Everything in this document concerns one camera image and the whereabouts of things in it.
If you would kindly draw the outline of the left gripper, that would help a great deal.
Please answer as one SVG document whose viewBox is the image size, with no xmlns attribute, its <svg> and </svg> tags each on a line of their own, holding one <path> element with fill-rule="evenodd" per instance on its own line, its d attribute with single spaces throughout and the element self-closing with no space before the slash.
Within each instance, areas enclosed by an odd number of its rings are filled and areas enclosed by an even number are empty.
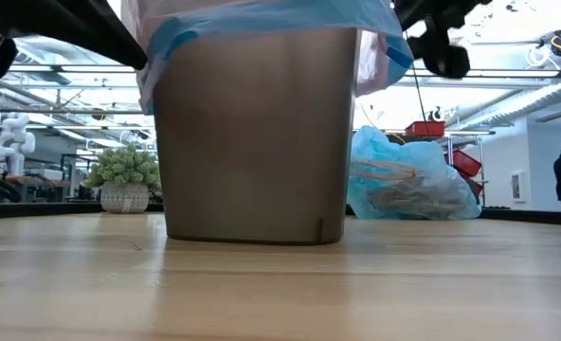
<svg viewBox="0 0 561 341">
<path fill-rule="evenodd" d="M 0 0 L 0 79 L 9 71 L 18 53 L 14 38 L 35 31 L 32 16 L 54 5 L 53 32 L 49 37 L 77 45 L 135 70 L 147 56 L 121 23 L 107 0 Z"/>
</svg>

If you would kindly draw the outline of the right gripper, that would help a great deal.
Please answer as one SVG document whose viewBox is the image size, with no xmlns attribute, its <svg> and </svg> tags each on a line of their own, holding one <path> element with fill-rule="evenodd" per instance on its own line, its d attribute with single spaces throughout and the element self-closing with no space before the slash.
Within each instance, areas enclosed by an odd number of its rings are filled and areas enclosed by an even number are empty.
<svg viewBox="0 0 561 341">
<path fill-rule="evenodd" d="M 409 29 L 426 18 L 444 28 L 460 28 L 465 16 L 478 5 L 492 0 L 393 0 L 393 10 L 402 29 Z M 445 79 L 461 79 L 470 70 L 467 50 L 449 43 L 446 30 L 428 28 L 407 43 L 415 60 L 422 60 L 425 69 Z"/>
</svg>

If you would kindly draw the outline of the red storage bin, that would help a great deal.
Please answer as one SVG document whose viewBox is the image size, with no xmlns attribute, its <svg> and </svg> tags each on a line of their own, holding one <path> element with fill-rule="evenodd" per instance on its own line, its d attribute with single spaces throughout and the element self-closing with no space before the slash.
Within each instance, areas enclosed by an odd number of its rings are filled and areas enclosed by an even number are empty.
<svg viewBox="0 0 561 341">
<path fill-rule="evenodd" d="M 405 134 L 411 137 L 442 137 L 444 127 L 444 121 L 413 121 L 405 128 Z"/>
<path fill-rule="evenodd" d="M 455 150 L 452 156 L 445 153 L 444 158 L 449 165 L 465 177 L 474 177 L 481 170 L 480 161 L 461 150 Z"/>
</svg>

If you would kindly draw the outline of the white wall panel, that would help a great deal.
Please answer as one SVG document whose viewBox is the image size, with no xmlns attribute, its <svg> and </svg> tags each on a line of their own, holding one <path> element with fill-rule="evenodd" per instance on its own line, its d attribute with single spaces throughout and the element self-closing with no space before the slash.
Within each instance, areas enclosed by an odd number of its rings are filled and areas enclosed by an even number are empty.
<svg viewBox="0 0 561 341">
<path fill-rule="evenodd" d="M 526 174 L 519 170 L 511 174 L 512 200 L 516 203 L 525 203 L 526 194 Z"/>
</svg>

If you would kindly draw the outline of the dark grey trash bin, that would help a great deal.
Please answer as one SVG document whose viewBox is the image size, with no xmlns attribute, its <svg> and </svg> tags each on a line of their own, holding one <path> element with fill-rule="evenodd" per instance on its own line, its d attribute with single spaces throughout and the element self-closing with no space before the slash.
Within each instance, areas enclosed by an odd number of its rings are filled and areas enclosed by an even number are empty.
<svg viewBox="0 0 561 341">
<path fill-rule="evenodd" d="M 315 245 L 343 234 L 359 32 L 201 38 L 154 89 L 166 230 Z"/>
</svg>

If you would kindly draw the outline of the green succulent in white pot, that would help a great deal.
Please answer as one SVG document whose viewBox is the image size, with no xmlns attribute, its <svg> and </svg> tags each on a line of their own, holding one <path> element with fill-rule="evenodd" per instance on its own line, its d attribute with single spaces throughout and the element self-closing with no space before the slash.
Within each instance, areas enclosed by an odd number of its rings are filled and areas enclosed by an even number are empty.
<svg viewBox="0 0 561 341">
<path fill-rule="evenodd" d="M 151 193 L 160 189 L 157 156 L 135 145 L 107 149 L 82 184 L 99 191 L 100 205 L 108 213 L 144 213 Z"/>
</svg>

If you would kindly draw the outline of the pink trash bag blue drawstring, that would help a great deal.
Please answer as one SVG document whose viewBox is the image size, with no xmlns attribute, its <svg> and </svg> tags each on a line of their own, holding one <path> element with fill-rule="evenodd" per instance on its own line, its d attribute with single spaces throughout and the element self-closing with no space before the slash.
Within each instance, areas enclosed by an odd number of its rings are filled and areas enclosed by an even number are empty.
<svg viewBox="0 0 561 341">
<path fill-rule="evenodd" d="M 365 34 L 357 72 L 359 97 L 393 85 L 414 62 L 389 0 L 120 1 L 123 24 L 148 57 L 136 76 L 146 115 L 154 112 L 154 87 L 173 52 L 201 38 L 356 28 Z"/>
</svg>

